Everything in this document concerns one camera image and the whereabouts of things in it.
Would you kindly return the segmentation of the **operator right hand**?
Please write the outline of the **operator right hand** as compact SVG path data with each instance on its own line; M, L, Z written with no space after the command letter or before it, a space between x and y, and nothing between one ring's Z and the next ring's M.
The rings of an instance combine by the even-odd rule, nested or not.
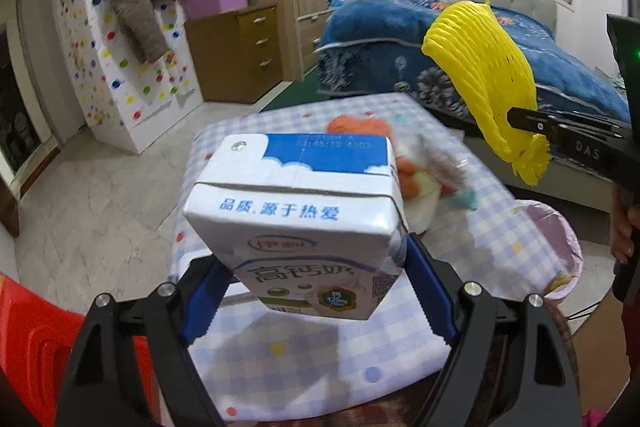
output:
M622 265L634 254L632 232L640 227L639 206L624 204L620 198L620 187L612 185L612 206L610 212L610 251Z

